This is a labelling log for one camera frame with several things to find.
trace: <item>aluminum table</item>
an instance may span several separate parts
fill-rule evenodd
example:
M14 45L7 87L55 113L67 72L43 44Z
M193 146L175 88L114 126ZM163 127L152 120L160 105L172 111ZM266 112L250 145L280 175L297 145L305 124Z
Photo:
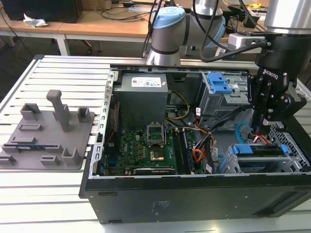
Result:
M140 58L37 56L0 103L0 145L7 142L19 123L20 109L25 103L35 102L41 110L52 110L45 96L50 89L59 89L63 103L70 110L83 105L97 115L86 149L89 151L94 144L111 64L144 64L144 61ZM229 61L204 64L183 60L182 65L257 68L252 62ZM295 116L311 135L311 93L301 82L297 89L307 96L308 104ZM68 172L0 170L0 232L311 232L311 200L280 218L101 225L88 200L78 197L84 164L81 170Z

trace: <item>robotiq logo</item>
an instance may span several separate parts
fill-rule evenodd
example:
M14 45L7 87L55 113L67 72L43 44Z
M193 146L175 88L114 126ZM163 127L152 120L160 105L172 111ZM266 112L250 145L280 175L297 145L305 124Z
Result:
M269 76L271 76L272 78L275 78L276 80L278 79L278 75L275 73L272 73L271 71L268 71L266 69L263 70L263 74L267 74Z

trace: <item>motherboard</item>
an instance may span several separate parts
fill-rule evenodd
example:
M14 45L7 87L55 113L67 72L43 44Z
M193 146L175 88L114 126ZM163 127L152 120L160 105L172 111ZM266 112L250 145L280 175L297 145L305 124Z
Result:
M149 125L146 130L122 130L118 152L105 153L101 173L109 176L202 174L193 165L193 131L163 130Z

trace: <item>blue cable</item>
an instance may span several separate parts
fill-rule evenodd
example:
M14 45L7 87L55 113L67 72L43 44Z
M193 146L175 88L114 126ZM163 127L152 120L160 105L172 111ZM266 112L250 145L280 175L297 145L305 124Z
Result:
M239 141L241 144L244 144L244 141L242 140L241 135L240 135L240 127L241 127L242 125L248 125L248 126L249 126L249 124L246 123L246 122L243 122L243 123L241 123L241 124L238 124L237 127L235 128L235 134L236 134L236 136L237 136L238 141Z

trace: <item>gray plastic tray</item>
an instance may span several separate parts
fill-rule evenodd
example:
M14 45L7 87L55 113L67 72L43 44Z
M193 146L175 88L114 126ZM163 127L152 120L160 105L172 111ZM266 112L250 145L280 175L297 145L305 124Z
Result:
M59 90L47 94L55 112L40 111L35 103L23 106L23 119L2 146L0 169L81 168L94 113L87 107L70 112L60 97Z

